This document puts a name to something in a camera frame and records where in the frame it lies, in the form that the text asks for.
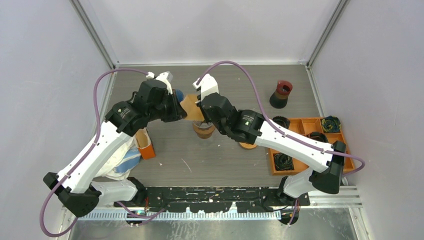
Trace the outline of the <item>brown paper coffee filter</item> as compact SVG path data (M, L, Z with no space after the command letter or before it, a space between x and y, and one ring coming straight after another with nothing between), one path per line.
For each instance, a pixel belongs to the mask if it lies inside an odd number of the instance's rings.
M201 109L196 105L198 101L196 94L187 94L184 99L180 102L181 107L186 112L187 116L183 119L186 121L200 121L205 120Z

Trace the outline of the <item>clear glass dripper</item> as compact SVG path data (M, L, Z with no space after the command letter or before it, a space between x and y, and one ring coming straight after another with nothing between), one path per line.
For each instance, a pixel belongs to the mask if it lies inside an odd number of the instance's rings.
M202 130L209 129L214 126L214 124L211 122L198 121L198 120L195 120L192 123L196 128L202 129Z

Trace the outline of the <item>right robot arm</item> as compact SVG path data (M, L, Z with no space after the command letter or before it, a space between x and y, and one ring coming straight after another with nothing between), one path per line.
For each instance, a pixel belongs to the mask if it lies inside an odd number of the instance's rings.
M204 119L213 123L222 135L238 143L276 150L308 166L306 170L281 181L281 189L277 192L281 204L291 205L301 195L314 190L333 195L339 193L345 162L344 143L331 145L314 141L275 124L261 113L238 110L216 92L196 98L196 105Z

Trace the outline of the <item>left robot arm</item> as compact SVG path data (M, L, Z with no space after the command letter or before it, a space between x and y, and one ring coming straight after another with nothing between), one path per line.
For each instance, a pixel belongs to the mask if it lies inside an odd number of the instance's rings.
M109 158L149 122L175 122L186 116L169 80L158 77L145 80L130 100L120 101L111 108L93 142L63 170L47 173L43 182L77 218L86 216L97 206L116 202L141 206L146 202L147 190L134 177L103 183L93 179Z

